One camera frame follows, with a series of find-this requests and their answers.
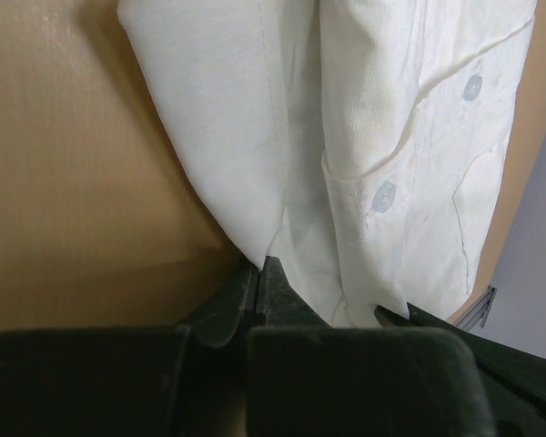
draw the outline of fabric fold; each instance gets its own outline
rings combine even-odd
[[[199,197],[334,326],[469,297],[535,0],[121,0]]]

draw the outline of stitching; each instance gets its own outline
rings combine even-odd
[[[273,106],[273,86],[271,85],[271,70],[269,69],[269,59],[267,56],[267,45],[265,44],[265,25],[263,24],[263,8],[261,2],[258,1],[258,15],[261,24],[261,41],[263,43],[263,55],[265,56],[265,68],[267,69],[267,81],[269,88],[269,105],[271,107],[271,116],[273,117],[273,130],[275,131],[275,146],[277,150],[277,157],[281,159],[281,154],[279,152],[279,137],[278,137],[278,126],[277,126],[277,117],[275,117],[275,109]]]
[[[461,251],[463,252],[463,258],[465,259],[465,293],[470,294],[470,261],[467,259],[467,250],[465,249],[465,234],[463,233],[463,226],[461,225],[459,209],[457,208],[457,203],[455,202],[455,195],[451,196],[451,201],[453,202],[455,214],[457,215],[457,225],[459,226],[459,233],[461,234]]]
[[[341,290],[341,295],[339,296],[339,299],[338,299],[338,303],[336,303],[336,308],[334,308],[332,314],[331,314],[331,324],[332,326],[336,324],[336,316],[338,315],[338,309],[339,309],[339,306],[343,303],[344,305],[346,305],[346,296],[344,295],[344,290],[342,289]]]

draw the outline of white shirt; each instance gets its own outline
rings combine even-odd
[[[472,292],[535,0],[121,0],[190,182],[334,326]]]

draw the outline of shirt button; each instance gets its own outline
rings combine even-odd
[[[389,210],[392,202],[394,202],[394,196],[397,193],[397,186],[387,180],[384,182],[372,199],[372,209],[376,212],[386,212]]]
[[[481,85],[483,85],[483,78],[480,75],[470,77],[470,80],[467,81],[467,85],[463,90],[463,98],[468,102],[475,100],[475,97],[477,97],[481,91]]]

